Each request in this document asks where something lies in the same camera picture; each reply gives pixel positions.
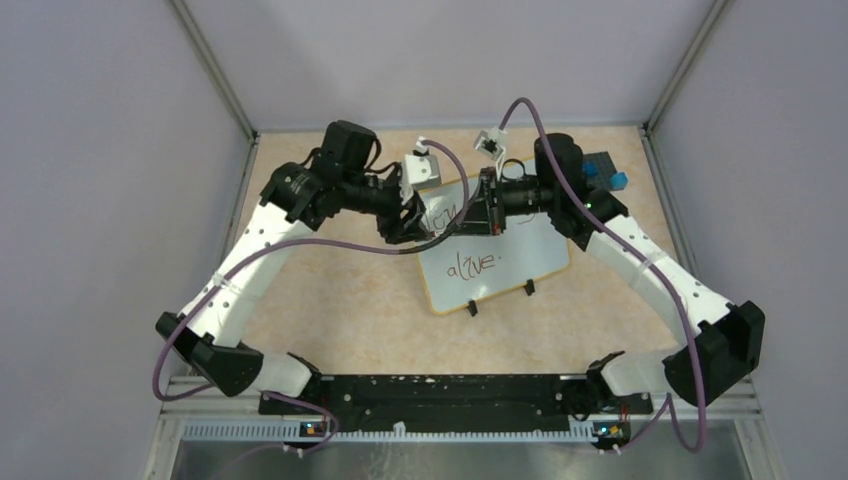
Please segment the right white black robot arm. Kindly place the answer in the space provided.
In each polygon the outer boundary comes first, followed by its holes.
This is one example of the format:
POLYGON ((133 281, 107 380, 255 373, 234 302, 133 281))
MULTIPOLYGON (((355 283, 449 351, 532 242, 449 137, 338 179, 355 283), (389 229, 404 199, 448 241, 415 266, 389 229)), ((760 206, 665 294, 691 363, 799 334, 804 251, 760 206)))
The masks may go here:
POLYGON ((651 240, 620 200, 589 179, 571 136, 536 139, 533 165, 517 178, 499 177, 494 166, 481 169, 458 235, 500 235, 508 218, 541 213, 626 281, 681 345, 593 362, 586 397, 594 409, 612 412, 627 396, 648 392, 708 406, 758 366, 763 311, 712 291, 651 240))

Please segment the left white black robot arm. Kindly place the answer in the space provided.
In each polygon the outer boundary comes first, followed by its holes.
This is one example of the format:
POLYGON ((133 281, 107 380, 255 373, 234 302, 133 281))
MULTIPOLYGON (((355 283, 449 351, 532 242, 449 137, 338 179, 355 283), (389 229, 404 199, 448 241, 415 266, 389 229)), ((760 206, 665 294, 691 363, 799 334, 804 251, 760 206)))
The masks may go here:
POLYGON ((264 354, 244 340, 260 300, 299 246, 326 246, 408 255, 432 234, 423 225, 420 186, 432 173, 432 142, 419 137, 402 160, 377 169, 382 153, 376 133, 337 120, 321 143, 300 162, 285 162, 269 176, 247 225, 200 292, 180 311, 163 313, 156 323, 166 348, 179 355, 227 397, 272 391, 297 413, 319 404, 316 369, 291 354, 264 354), (343 211, 371 216, 384 246, 316 237, 343 211))

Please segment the yellow-framed whiteboard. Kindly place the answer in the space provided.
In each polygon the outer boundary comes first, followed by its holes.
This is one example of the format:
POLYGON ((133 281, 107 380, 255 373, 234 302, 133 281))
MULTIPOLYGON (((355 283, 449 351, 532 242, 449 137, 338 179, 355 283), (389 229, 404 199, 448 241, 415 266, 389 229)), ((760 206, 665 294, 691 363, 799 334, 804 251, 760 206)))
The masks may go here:
POLYGON ((515 289, 532 294, 570 264, 569 242, 542 213, 508 217, 498 236, 454 234, 417 258, 430 309, 439 315, 473 311, 515 289))

